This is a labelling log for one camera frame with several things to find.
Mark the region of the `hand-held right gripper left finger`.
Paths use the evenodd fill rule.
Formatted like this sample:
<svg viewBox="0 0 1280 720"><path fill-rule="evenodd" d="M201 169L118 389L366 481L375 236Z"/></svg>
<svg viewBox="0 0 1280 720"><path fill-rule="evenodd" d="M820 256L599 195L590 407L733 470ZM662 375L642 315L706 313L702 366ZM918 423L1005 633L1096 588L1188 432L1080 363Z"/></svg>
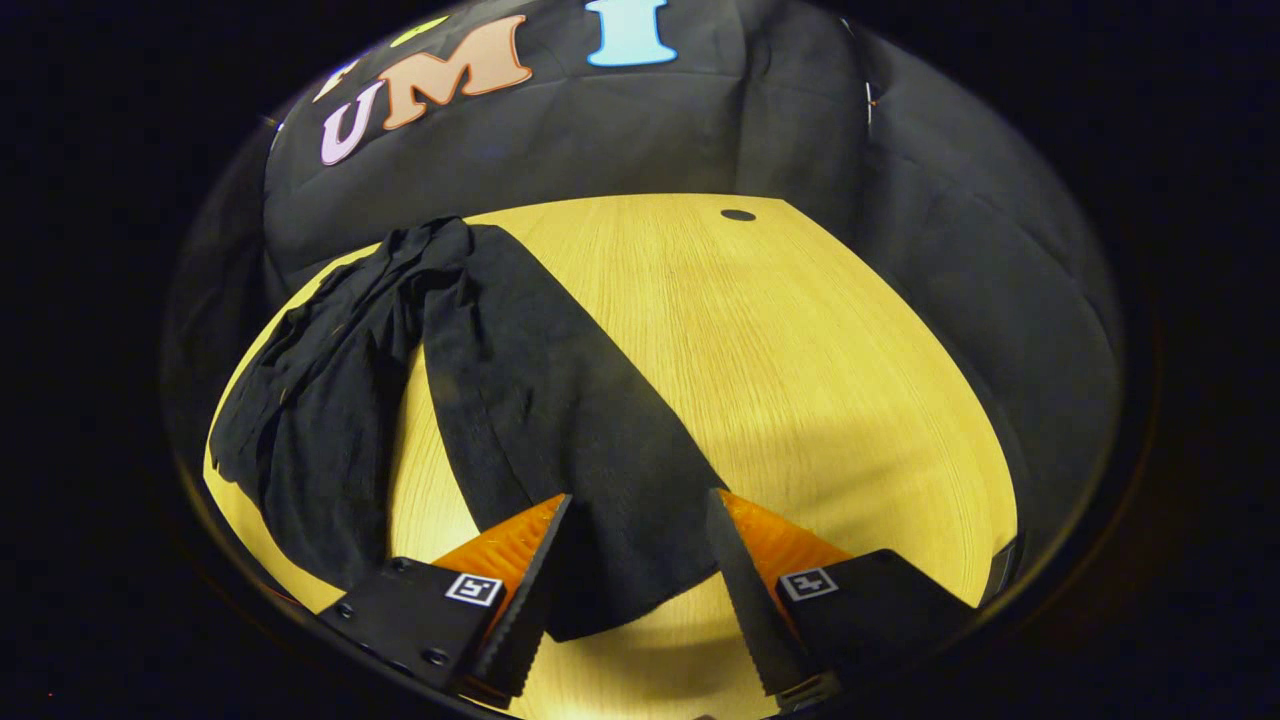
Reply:
<svg viewBox="0 0 1280 720"><path fill-rule="evenodd" d="M474 701L524 693L573 525L557 495L433 562L393 557L319 620L380 665Z"/></svg>

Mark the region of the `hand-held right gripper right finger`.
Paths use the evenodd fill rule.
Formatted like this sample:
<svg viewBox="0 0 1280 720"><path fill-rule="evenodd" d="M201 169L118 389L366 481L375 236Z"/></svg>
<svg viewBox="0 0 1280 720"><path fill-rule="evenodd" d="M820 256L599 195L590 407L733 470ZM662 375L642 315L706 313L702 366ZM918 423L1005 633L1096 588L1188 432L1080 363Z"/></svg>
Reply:
<svg viewBox="0 0 1280 720"><path fill-rule="evenodd" d="M906 669L977 615L895 551L846 552L727 489L707 496L707 537L762 688L785 714Z"/></svg>

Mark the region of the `black buttoned cardigan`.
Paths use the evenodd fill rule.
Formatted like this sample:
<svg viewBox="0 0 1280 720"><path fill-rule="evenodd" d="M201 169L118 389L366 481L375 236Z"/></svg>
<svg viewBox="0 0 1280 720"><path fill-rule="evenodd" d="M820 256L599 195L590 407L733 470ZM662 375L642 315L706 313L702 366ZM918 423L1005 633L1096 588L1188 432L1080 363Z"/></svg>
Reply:
<svg viewBox="0 0 1280 720"><path fill-rule="evenodd" d="M704 515L723 482L684 423L516 237L457 217L393 231L324 275L212 423L211 464L293 564L351 589L389 559L416 352L479 529L572 497L556 641L632 623L716 573Z"/></svg>

